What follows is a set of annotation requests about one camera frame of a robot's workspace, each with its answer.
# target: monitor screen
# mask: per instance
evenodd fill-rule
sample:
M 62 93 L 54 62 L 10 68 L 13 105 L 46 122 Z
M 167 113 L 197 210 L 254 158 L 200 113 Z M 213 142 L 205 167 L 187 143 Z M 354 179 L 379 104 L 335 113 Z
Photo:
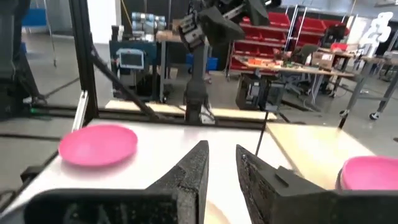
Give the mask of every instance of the monitor screen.
M 121 64 L 123 65 L 144 66 L 142 64 L 142 54 L 121 54 L 120 57 Z

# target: white wall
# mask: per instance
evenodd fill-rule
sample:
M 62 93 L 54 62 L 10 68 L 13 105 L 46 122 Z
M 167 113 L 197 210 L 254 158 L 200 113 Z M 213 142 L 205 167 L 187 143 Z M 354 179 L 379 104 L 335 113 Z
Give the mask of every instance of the white wall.
M 87 0 L 90 27 L 95 44 L 107 44 L 112 35 L 112 25 L 118 24 L 120 0 Z

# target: white table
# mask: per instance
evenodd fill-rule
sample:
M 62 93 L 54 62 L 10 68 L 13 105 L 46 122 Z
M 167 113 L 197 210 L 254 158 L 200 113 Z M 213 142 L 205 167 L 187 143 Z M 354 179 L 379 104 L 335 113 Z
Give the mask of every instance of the white table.
M 240 144 L 254 153 L 260 131 L 146 123 L 116 124 L 136 132 L 138 151 L 134 158 L 116 167 L 85 170 L 72 167 L 57 157 L 6 211 L 50 189 L 145 189 L 167 173 L 200 140 L 207 140 L 210 161 L 205 223 L 251 223 L 239 186 L 236 145 Z M 264 134 L 259 157 L 274 167 L 284 166 L 291 169 L 289 162 L 267 133 Z

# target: pink bowl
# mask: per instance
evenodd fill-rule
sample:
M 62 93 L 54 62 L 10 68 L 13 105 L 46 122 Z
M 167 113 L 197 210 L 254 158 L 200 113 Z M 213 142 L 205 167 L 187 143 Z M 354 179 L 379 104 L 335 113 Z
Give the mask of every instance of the pink bowl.
M 134 131 L 121 126 L 89 126 L 66 135 L 58 152 L 63 160 L 71 164 L 108 166 L 135 154 L 137 140 Z
M 398 190 L 398 159 L 363 156 L 349 159 L 341 172 L 345 190 Z

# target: white robot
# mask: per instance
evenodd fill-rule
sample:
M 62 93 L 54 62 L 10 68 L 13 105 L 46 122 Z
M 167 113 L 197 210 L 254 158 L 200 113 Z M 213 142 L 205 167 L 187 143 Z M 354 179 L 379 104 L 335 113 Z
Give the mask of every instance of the white robot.
M 392 12 L 382 12 L 373 19 L 369 30 L 359 40 L 359 54 L 373 57 L 379 44 L 387 41 L 391 33 L 388 23 L 393 15 Z

